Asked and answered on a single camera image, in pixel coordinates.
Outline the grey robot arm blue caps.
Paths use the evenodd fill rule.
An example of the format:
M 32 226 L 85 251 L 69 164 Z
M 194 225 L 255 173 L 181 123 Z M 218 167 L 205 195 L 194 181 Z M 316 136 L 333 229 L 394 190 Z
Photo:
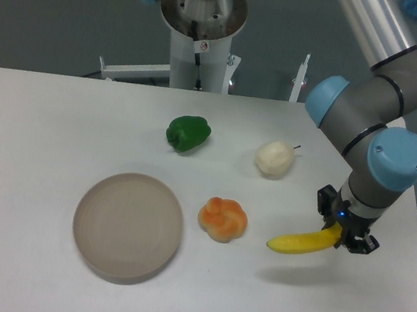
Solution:
M 141 0 L 159 3 L 171 32 L 171 87 L 228 89 L 231 39 L 247 18 L 246 0 Z M 336 244 L 354 254 L 378 248 L 371 226 L 417 181 L 417 135 L 393 122 L 417 109 L 417 45 L 394 0 L 339 0 L 373 76 L 353 85 L 328 77 L 306 99 L 309 116 L 351 167 L 339 190 L 317 192 Z

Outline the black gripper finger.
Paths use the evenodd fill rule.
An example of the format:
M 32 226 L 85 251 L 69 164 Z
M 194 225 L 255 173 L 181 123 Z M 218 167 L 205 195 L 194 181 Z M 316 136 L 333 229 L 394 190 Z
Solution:
M 351 254 L 366 255 L 371 254 L 379 248 L 379 242 L 370 234 L 365 234 L 363 237 L 360 237 L 347 233 L 344 246 Z
M 334 225 L 335 218 L 332 213 L 332 203 L 335 201 L 336 193 L 337 191 L 331 184 L 328 184 L 317 191 L 317 211 L 323 219 L 323 230 Z

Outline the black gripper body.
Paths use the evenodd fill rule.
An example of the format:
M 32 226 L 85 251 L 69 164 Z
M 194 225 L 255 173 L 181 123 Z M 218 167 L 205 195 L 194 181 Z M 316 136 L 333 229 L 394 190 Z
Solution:
M 332 213 L 335 221 L 342 227 L 340 240 L 334 245 L 335 249 L 338 247 L 344 247 L 344 242 L 347 237 L 347 233 L 351 233 L 355 236 L 363 237 L 365 234 L 370 233 L 370 226 L 374 223 L 375 219 L 362 218 L 357 216 L 349 208 L 351 203 L 346 200 L 342 200 L 340 196 L 336 196 L 335 201 L 332 203 Z

